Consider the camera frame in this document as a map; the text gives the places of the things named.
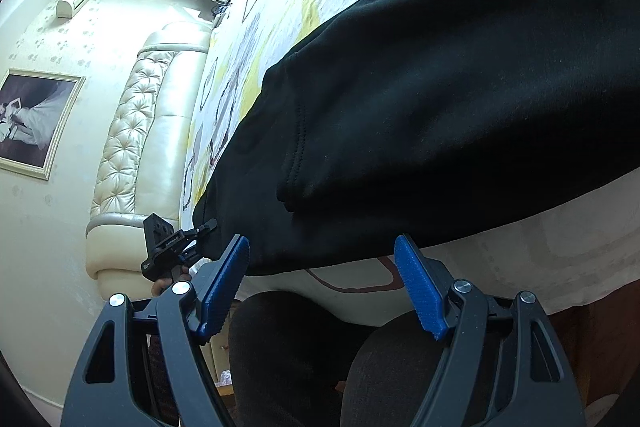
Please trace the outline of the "person left hand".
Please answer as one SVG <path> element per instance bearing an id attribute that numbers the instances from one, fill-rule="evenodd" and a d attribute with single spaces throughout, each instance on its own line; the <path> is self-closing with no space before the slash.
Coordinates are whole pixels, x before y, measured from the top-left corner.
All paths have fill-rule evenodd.
<path id="1" fill-rule="evenodd" d="M 180 275 L 174 280 L 171 277 L 163 277 L 155 281 L 151 288 L 151 294 L 153 297 L 160 297 L 164 291 L 171 288 L 176 282 L 190 282 L 192 280 L 189 271 L 182 271 Z"/>

